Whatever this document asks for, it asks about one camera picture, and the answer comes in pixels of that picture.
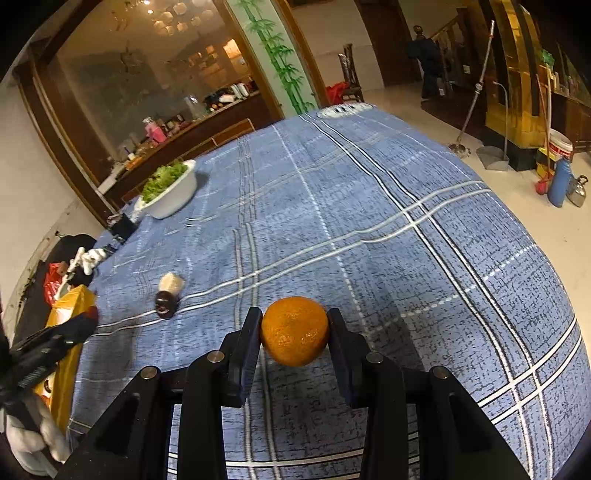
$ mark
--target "orange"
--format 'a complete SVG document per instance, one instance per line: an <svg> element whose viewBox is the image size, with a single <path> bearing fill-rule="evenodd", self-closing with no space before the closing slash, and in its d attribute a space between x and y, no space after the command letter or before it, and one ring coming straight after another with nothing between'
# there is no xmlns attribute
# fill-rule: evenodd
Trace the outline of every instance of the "orange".
<svg viewBox="0 0 591 480"><path fill-rule="evenodd" d="M329 321L322 306L305 297L277 300L265 312L261 342L275 361L302 367L320 355L329 339Z"/></svg>

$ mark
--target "metal kettle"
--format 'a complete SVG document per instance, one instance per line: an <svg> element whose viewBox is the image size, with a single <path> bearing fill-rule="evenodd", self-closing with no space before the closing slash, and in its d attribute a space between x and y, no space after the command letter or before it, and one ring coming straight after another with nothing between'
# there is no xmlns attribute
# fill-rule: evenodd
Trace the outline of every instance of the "metal kettle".
<svg viewBox="0 0 591 480"><path fill-rule="evenodd" d="M577 207L582 207L587 198L587 192L584 185L589 181L585 175L578 178L572 178L569 183L569 188L566 191L567 198L573 202Z"/></svg>

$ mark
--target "doorway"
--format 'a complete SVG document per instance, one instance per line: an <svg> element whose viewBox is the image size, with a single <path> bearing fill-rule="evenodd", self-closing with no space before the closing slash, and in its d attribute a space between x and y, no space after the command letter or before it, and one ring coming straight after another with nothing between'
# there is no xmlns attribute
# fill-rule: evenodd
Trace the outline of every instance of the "doorway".
<svg viewBox="0 0 591 480"><path fill-rule="evenodd" d="M384 86L421 79L417 62L407 56L410 32L398 0L356 0Z"/></svg>

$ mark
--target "red plastic bag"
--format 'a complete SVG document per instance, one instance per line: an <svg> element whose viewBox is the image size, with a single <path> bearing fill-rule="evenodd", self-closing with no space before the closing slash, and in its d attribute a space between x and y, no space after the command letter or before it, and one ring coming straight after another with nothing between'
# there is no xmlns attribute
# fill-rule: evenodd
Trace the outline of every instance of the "red plastic bag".
<svg viewBox="0 0 591 480"><path fill-rule="evenodd" d="M66 262L50 263L45 280L43 281L43 295L45 301L52 305L56 302L53 296L57 293L61 285L61 278L67 271Z"/></svg>
<svg viewBox="0 0 591 480"><path fill-rule="evenodd" d="M326 95L331 105L343 103L343 92L349 86L347 82L335 83L331 87L326 87Z"/></svg>

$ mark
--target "white bowl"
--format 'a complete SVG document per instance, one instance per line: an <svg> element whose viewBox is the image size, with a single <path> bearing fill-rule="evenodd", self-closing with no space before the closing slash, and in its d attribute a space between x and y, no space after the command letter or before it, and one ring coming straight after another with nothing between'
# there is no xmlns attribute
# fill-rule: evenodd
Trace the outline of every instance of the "white bowl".
<svg viewBox="0 0 591 480"><path fill-rule="evenodd" d="M142 197L138 198L134 210L141 210L154 218L166 218L179 211L193 197L197 190L195 178L195 161L183 162L188 168L177 180L150 203L144 203Z"/></svg>

